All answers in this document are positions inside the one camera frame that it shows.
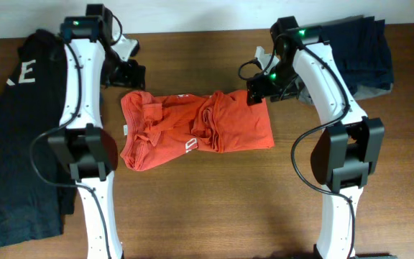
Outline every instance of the white letter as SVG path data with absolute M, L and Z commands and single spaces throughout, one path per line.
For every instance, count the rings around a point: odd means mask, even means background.
M 34 78 L 25 78 L 25 74 L 33 71 L 33 68 L 27 69 L 28 65 L 31 65 L 33 63 L 36 63 L 36 60 L 31 60 L 29 62 L 22 62 L 22 69 L 20 70 L 20 77 L 19 77 L 19 83 L 34 83 Z

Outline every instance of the black t-shirt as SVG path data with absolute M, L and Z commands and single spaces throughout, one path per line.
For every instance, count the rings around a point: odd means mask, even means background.
M 38 30 L 18 49 L 20 63 L 0 96 L 0 247 L 61 235 L 61 214 L 72 214 L 74 189 L 48 186 L 29 161 L 29 144 L 58 126 L 65 103 L 63 44 Z M 41 174 L 71 182 L 45 141 L 35 148 Z

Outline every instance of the wooden table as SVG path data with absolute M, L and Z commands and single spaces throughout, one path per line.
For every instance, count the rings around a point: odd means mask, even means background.
M 376 173 L 358 210 L 356 251 L 414 258 L 414 24 L 388 25 L 395 81 L 388 96 L 360 101 L 386 126 Z M 237 68 L 255 47 L 270 50 L 267 30 L 132 35 L 142 46 L 147 90 L 155 96 L 211 94 L 245 88 Z M 17 62 L 22 39 L 0 40 L 0 93 Z M 103 91 L 104 128 L 125 143 L 120 98 Z M 296 100 L 269 104 L 276 146 L 228 154 L 190 152 L 145 172 L 122 160 L 114 182 L 119 238 L 127 258 L 253 258 L 274 251 L 312 250 L 321 227 L 321 195 L 306 187 L 290 164 L 295 138 L 317 125 L 312 106 Z M 313 179 L 309 155 L 318 135 L 298 149 Z M 80 199 L 65 218 L 65 234 L 0 248 L 0 258 L 84 258 L 86 228 Z

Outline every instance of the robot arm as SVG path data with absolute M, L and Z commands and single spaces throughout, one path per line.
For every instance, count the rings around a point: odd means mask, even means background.
M 124 258 L 113 205 L 117 146 L 103 130 L 101 85 L 144 89 L 144 67 L 129 60 L 138 51 L 138 42 L 123 35 L 112 42 L 113 17 L 103 4 L 89 4 L 84 17 L 67 17 L 61 25 L 68 77 L 60 125 L 69 124 L 47 140 L 76 184 L 88 187 L 78 190 L 86 218 L 89 259 Z
M 289 37 L 283 40 L 278 36 L 281 34 Z M 346 116 L 325 128 L 310 161 L 313 175 L 321 188 L 348 197 L 354 210 L 351 213 L 349 203 L 340 196 L 323 196 L 322 228 L 314 245 L 315 257 L 354 257 L 354 249 L 349 254 L 353 235 L 351 223 L 354 222 L 351 216 L 355 216 L 367 177 L 374 172 L 384 127 L 380 119 L 369 119 L 349 93 L 336 68 L 329 41 L 320 27 L 299 28 L 294 17 L 286 17 L 278 19 L 272 26 L 271 35 L 275 51 L 282 60 L 264 54 L 262 48 L 257 47 L 256 63 L 264 70 L 261 76 L 247 80 L 249 105 L 261 102 L 266 96 L 270 96 L 271 101 L 297 96 L 299 89 L 293 82 L 298 76 L 308 88 L 321 124 L 340 118 L 346 108 L 345 100 L 349 102 Z M 326 64 L 319 62 L 313 55 Z M 326 65 L 338 78 L 342 88 Z M 349 138 L 356 142 L 348 144 Z

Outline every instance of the orange t-shirt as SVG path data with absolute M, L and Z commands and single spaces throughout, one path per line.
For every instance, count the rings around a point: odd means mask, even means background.
M 153 97 L 133 91 L 122 100 L 128 127 L 126 166 L 144 171 L 193 149 L 232 152 L 274 146 L 266 102 L 247 106 L 247 92 Z

